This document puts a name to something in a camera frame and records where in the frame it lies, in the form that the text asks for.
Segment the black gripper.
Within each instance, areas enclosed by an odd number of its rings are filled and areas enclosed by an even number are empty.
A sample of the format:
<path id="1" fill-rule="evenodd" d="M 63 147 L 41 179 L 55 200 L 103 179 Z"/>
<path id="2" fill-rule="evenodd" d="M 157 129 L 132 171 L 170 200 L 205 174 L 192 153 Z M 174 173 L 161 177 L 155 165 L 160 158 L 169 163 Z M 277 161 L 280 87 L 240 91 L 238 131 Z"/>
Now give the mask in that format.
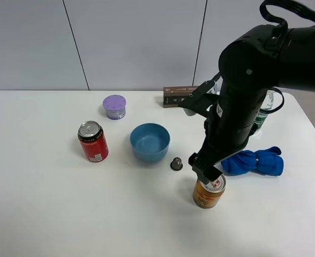
<path id="1" fill-rule="evenodd" d="M 257 130 L 254 121 L 258 112 L 258 91 L 221 90 L 204 124 L 204 143 L 200 151 L 189 158 L 189 164 L 199 181 L 207 185 L 222 175 L 222 171 L 214 165 L 246 146 L 249 136 Z"/>

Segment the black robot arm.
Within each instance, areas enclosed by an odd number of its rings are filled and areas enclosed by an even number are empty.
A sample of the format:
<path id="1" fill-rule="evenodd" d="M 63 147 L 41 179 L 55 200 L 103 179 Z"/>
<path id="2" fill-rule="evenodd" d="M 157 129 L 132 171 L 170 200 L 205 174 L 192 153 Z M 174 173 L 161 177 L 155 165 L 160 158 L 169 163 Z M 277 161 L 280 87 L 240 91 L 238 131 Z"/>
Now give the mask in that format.
<path id="1" fill-rule="evenodd" d="M 315 92 L 315 26 L 259 25 L 228 45 L 219 58 L 219 95 L 214 80 L 201 84 L 180 107 L 205 117 L 205 140 L 189 165 L 204 184 L 221 172 L 216 164 L 242 150 L 256 131 L 255 118 L 268 90 Z"/>

